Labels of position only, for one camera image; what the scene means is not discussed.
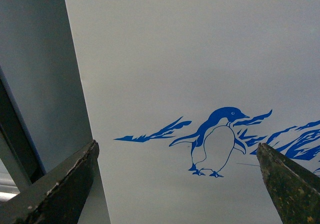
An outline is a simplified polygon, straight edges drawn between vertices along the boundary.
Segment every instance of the blue line art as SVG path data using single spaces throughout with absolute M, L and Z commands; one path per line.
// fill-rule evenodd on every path
M 256 148 L 261 142 L 267 143 L 291 159 L 307 161 L 314 159 L 320 152 L 320 120 L 300 127 L 292 126 L 270 135 L 248 134 L 251 125 L 261 124 L 264 119 L 271 116 L 272 111 L 249 117 L 236 107 L 216 109 L 195 133 L 176 138 L 169 147 L 181 143 L 191 144 L 189 171 L 194 175 L 216 178 L 223 177 L 222 170 L 234 150 L 242 154 L 256 155 Z M 174 130 L 191 124 L 191 121 L 179 123 L 181 119 L 182 117 L 149 136 L 142 135 L 137 138 L 125 136 L 115 140 L 146 142 L 151 139 L 174 138 L 175 136 L 172 136 Z M 316 169 L 314 174 L 320 176 L 320 168 Z
M 178 123 L 181 119 L 180 117 L 178 120 L 174 121 L 170 125 L 167 125 L 166 127 L 162 128 L 160 131 L 151 134 L 149 136 L 142 135 L 140 137 L 134 138 L 133 135 L 127 135 L 125 137 L 117 138 L 115 140 L 124 140 L 124 141 L 133 141 L 133 142 L 146 142 L 151 139 L 166 139 L 166 138 L 172 138 L 174 136 L 168 136 L 174 132 L 175 129 L 181 129 L 182 127 L 186 125 L 190 125 L 191 121 L 183 121 Z

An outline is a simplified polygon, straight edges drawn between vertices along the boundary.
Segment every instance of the penguin illustration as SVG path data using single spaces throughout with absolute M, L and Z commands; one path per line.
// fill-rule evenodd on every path
M 224 118 L 228 121 L 226 124 L 221 124 Z M 223 177 L 218 172 L 226 165 L 231 152 L 237 149 L 243 154 L 246 153 L 245 145 L 236 138 L 230 127 L 232 122 L 242 118 L 249 117 L 244 115 L 238 108 L 222 107 L 213 111 L 208 120 L 198 128 L 196 133 L 180 137 L 169 146 L 184 142 L 192 143 L 190 153 L 192 167 L 189 171 L 194 171 L 193 174 L 205 175 L 202 171 L 206 170 L 210 171 L 210 176 Z M 214 133 L 225 136 L 216 140 Z

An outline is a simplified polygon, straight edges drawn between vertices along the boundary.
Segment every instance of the gray surface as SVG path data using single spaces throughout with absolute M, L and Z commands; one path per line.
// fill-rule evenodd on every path
M 46 171 L 92 140 L 65 0 L 0 0 L 0 72 Z

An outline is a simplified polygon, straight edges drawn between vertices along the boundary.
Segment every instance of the penguin foot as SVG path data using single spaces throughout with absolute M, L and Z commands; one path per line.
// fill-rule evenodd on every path
M 203 172 L 196 170 L 192 175 L 205 175 Z
M 214 176 L 215 178 L 224 177 L 223 175 L 218 174 L 218 172 L 216 171 L 213 171 L 213 173 L 210 176 Z

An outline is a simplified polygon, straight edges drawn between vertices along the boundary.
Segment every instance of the blue penguin drawing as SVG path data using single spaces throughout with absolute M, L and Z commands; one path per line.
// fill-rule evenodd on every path
M 239 150 L 243 154 L 256 155 L 256 148 L 260 142 L 272 146 L 291 159 L 318 162 L 316 156 L 320 152 L 320 120 L 303 126 L 292 126 L 269 135 L 250 133 L 250 126 L 261 124 L 271 116 L 272 111 L 271 109 L 266 114 L 248 117 L 236 107 L 219 108 L 213 111 L 208 120 L 200 125 L 194 134 L 176 138 L 169 146 L 191 143 L 192 166 L 189 171 L 195 175 L 209 175 L 217 178 L 223 177 L 222 169 L 234 150 Z M 181 121 L 182 118 L 149 135 L 144 134 L 139 137 L 126 135 L 114 140 L 143 143 L 156 139 L 175 138 L 173 134 L 176 130 L 191 124 L 190 120 Z M 317 167 L 314 173 L 320 176 L 320 168 Z
M 227 123 L 221 123 L 222 120 L 226 118 Z M 208 118 L 206 122 L 204 122 L 198 130 L 191 135 L 187 135 L 184 137 L 180 137 L 174 140 L 169 146 L 174 146 L 176 144 L 188 142 L 192 143 L 191 147 L 191 160 L 192 167 L 189 171 L 193 171 L 193 174 L 197 175 L 205 175 L 205 171 L 209 171 L 209 176 L 214 176 L 216 178 L 223 177 L 219 172 L 226 165 L 231 152 L 234 149 L 241 151 L 243 154 L 246 153 L 245 145 L 236 138 L 233 130 L 230 125 L 232 122 L 249 118 L 244 115 L 240 109 L 235 107 L 222 107 L 215 110 Z M 224 140 L 223 143 L 217 143 L 214 137 L 215 134 L 224 134 L 223 138 L 219 138 L 220 140 Z M 217 153 L 216 151 L 220 149 L 218 146 L 223 145 L 223 153 Z M 207 156 L 208 151 L 210 150 L 210 159 Z

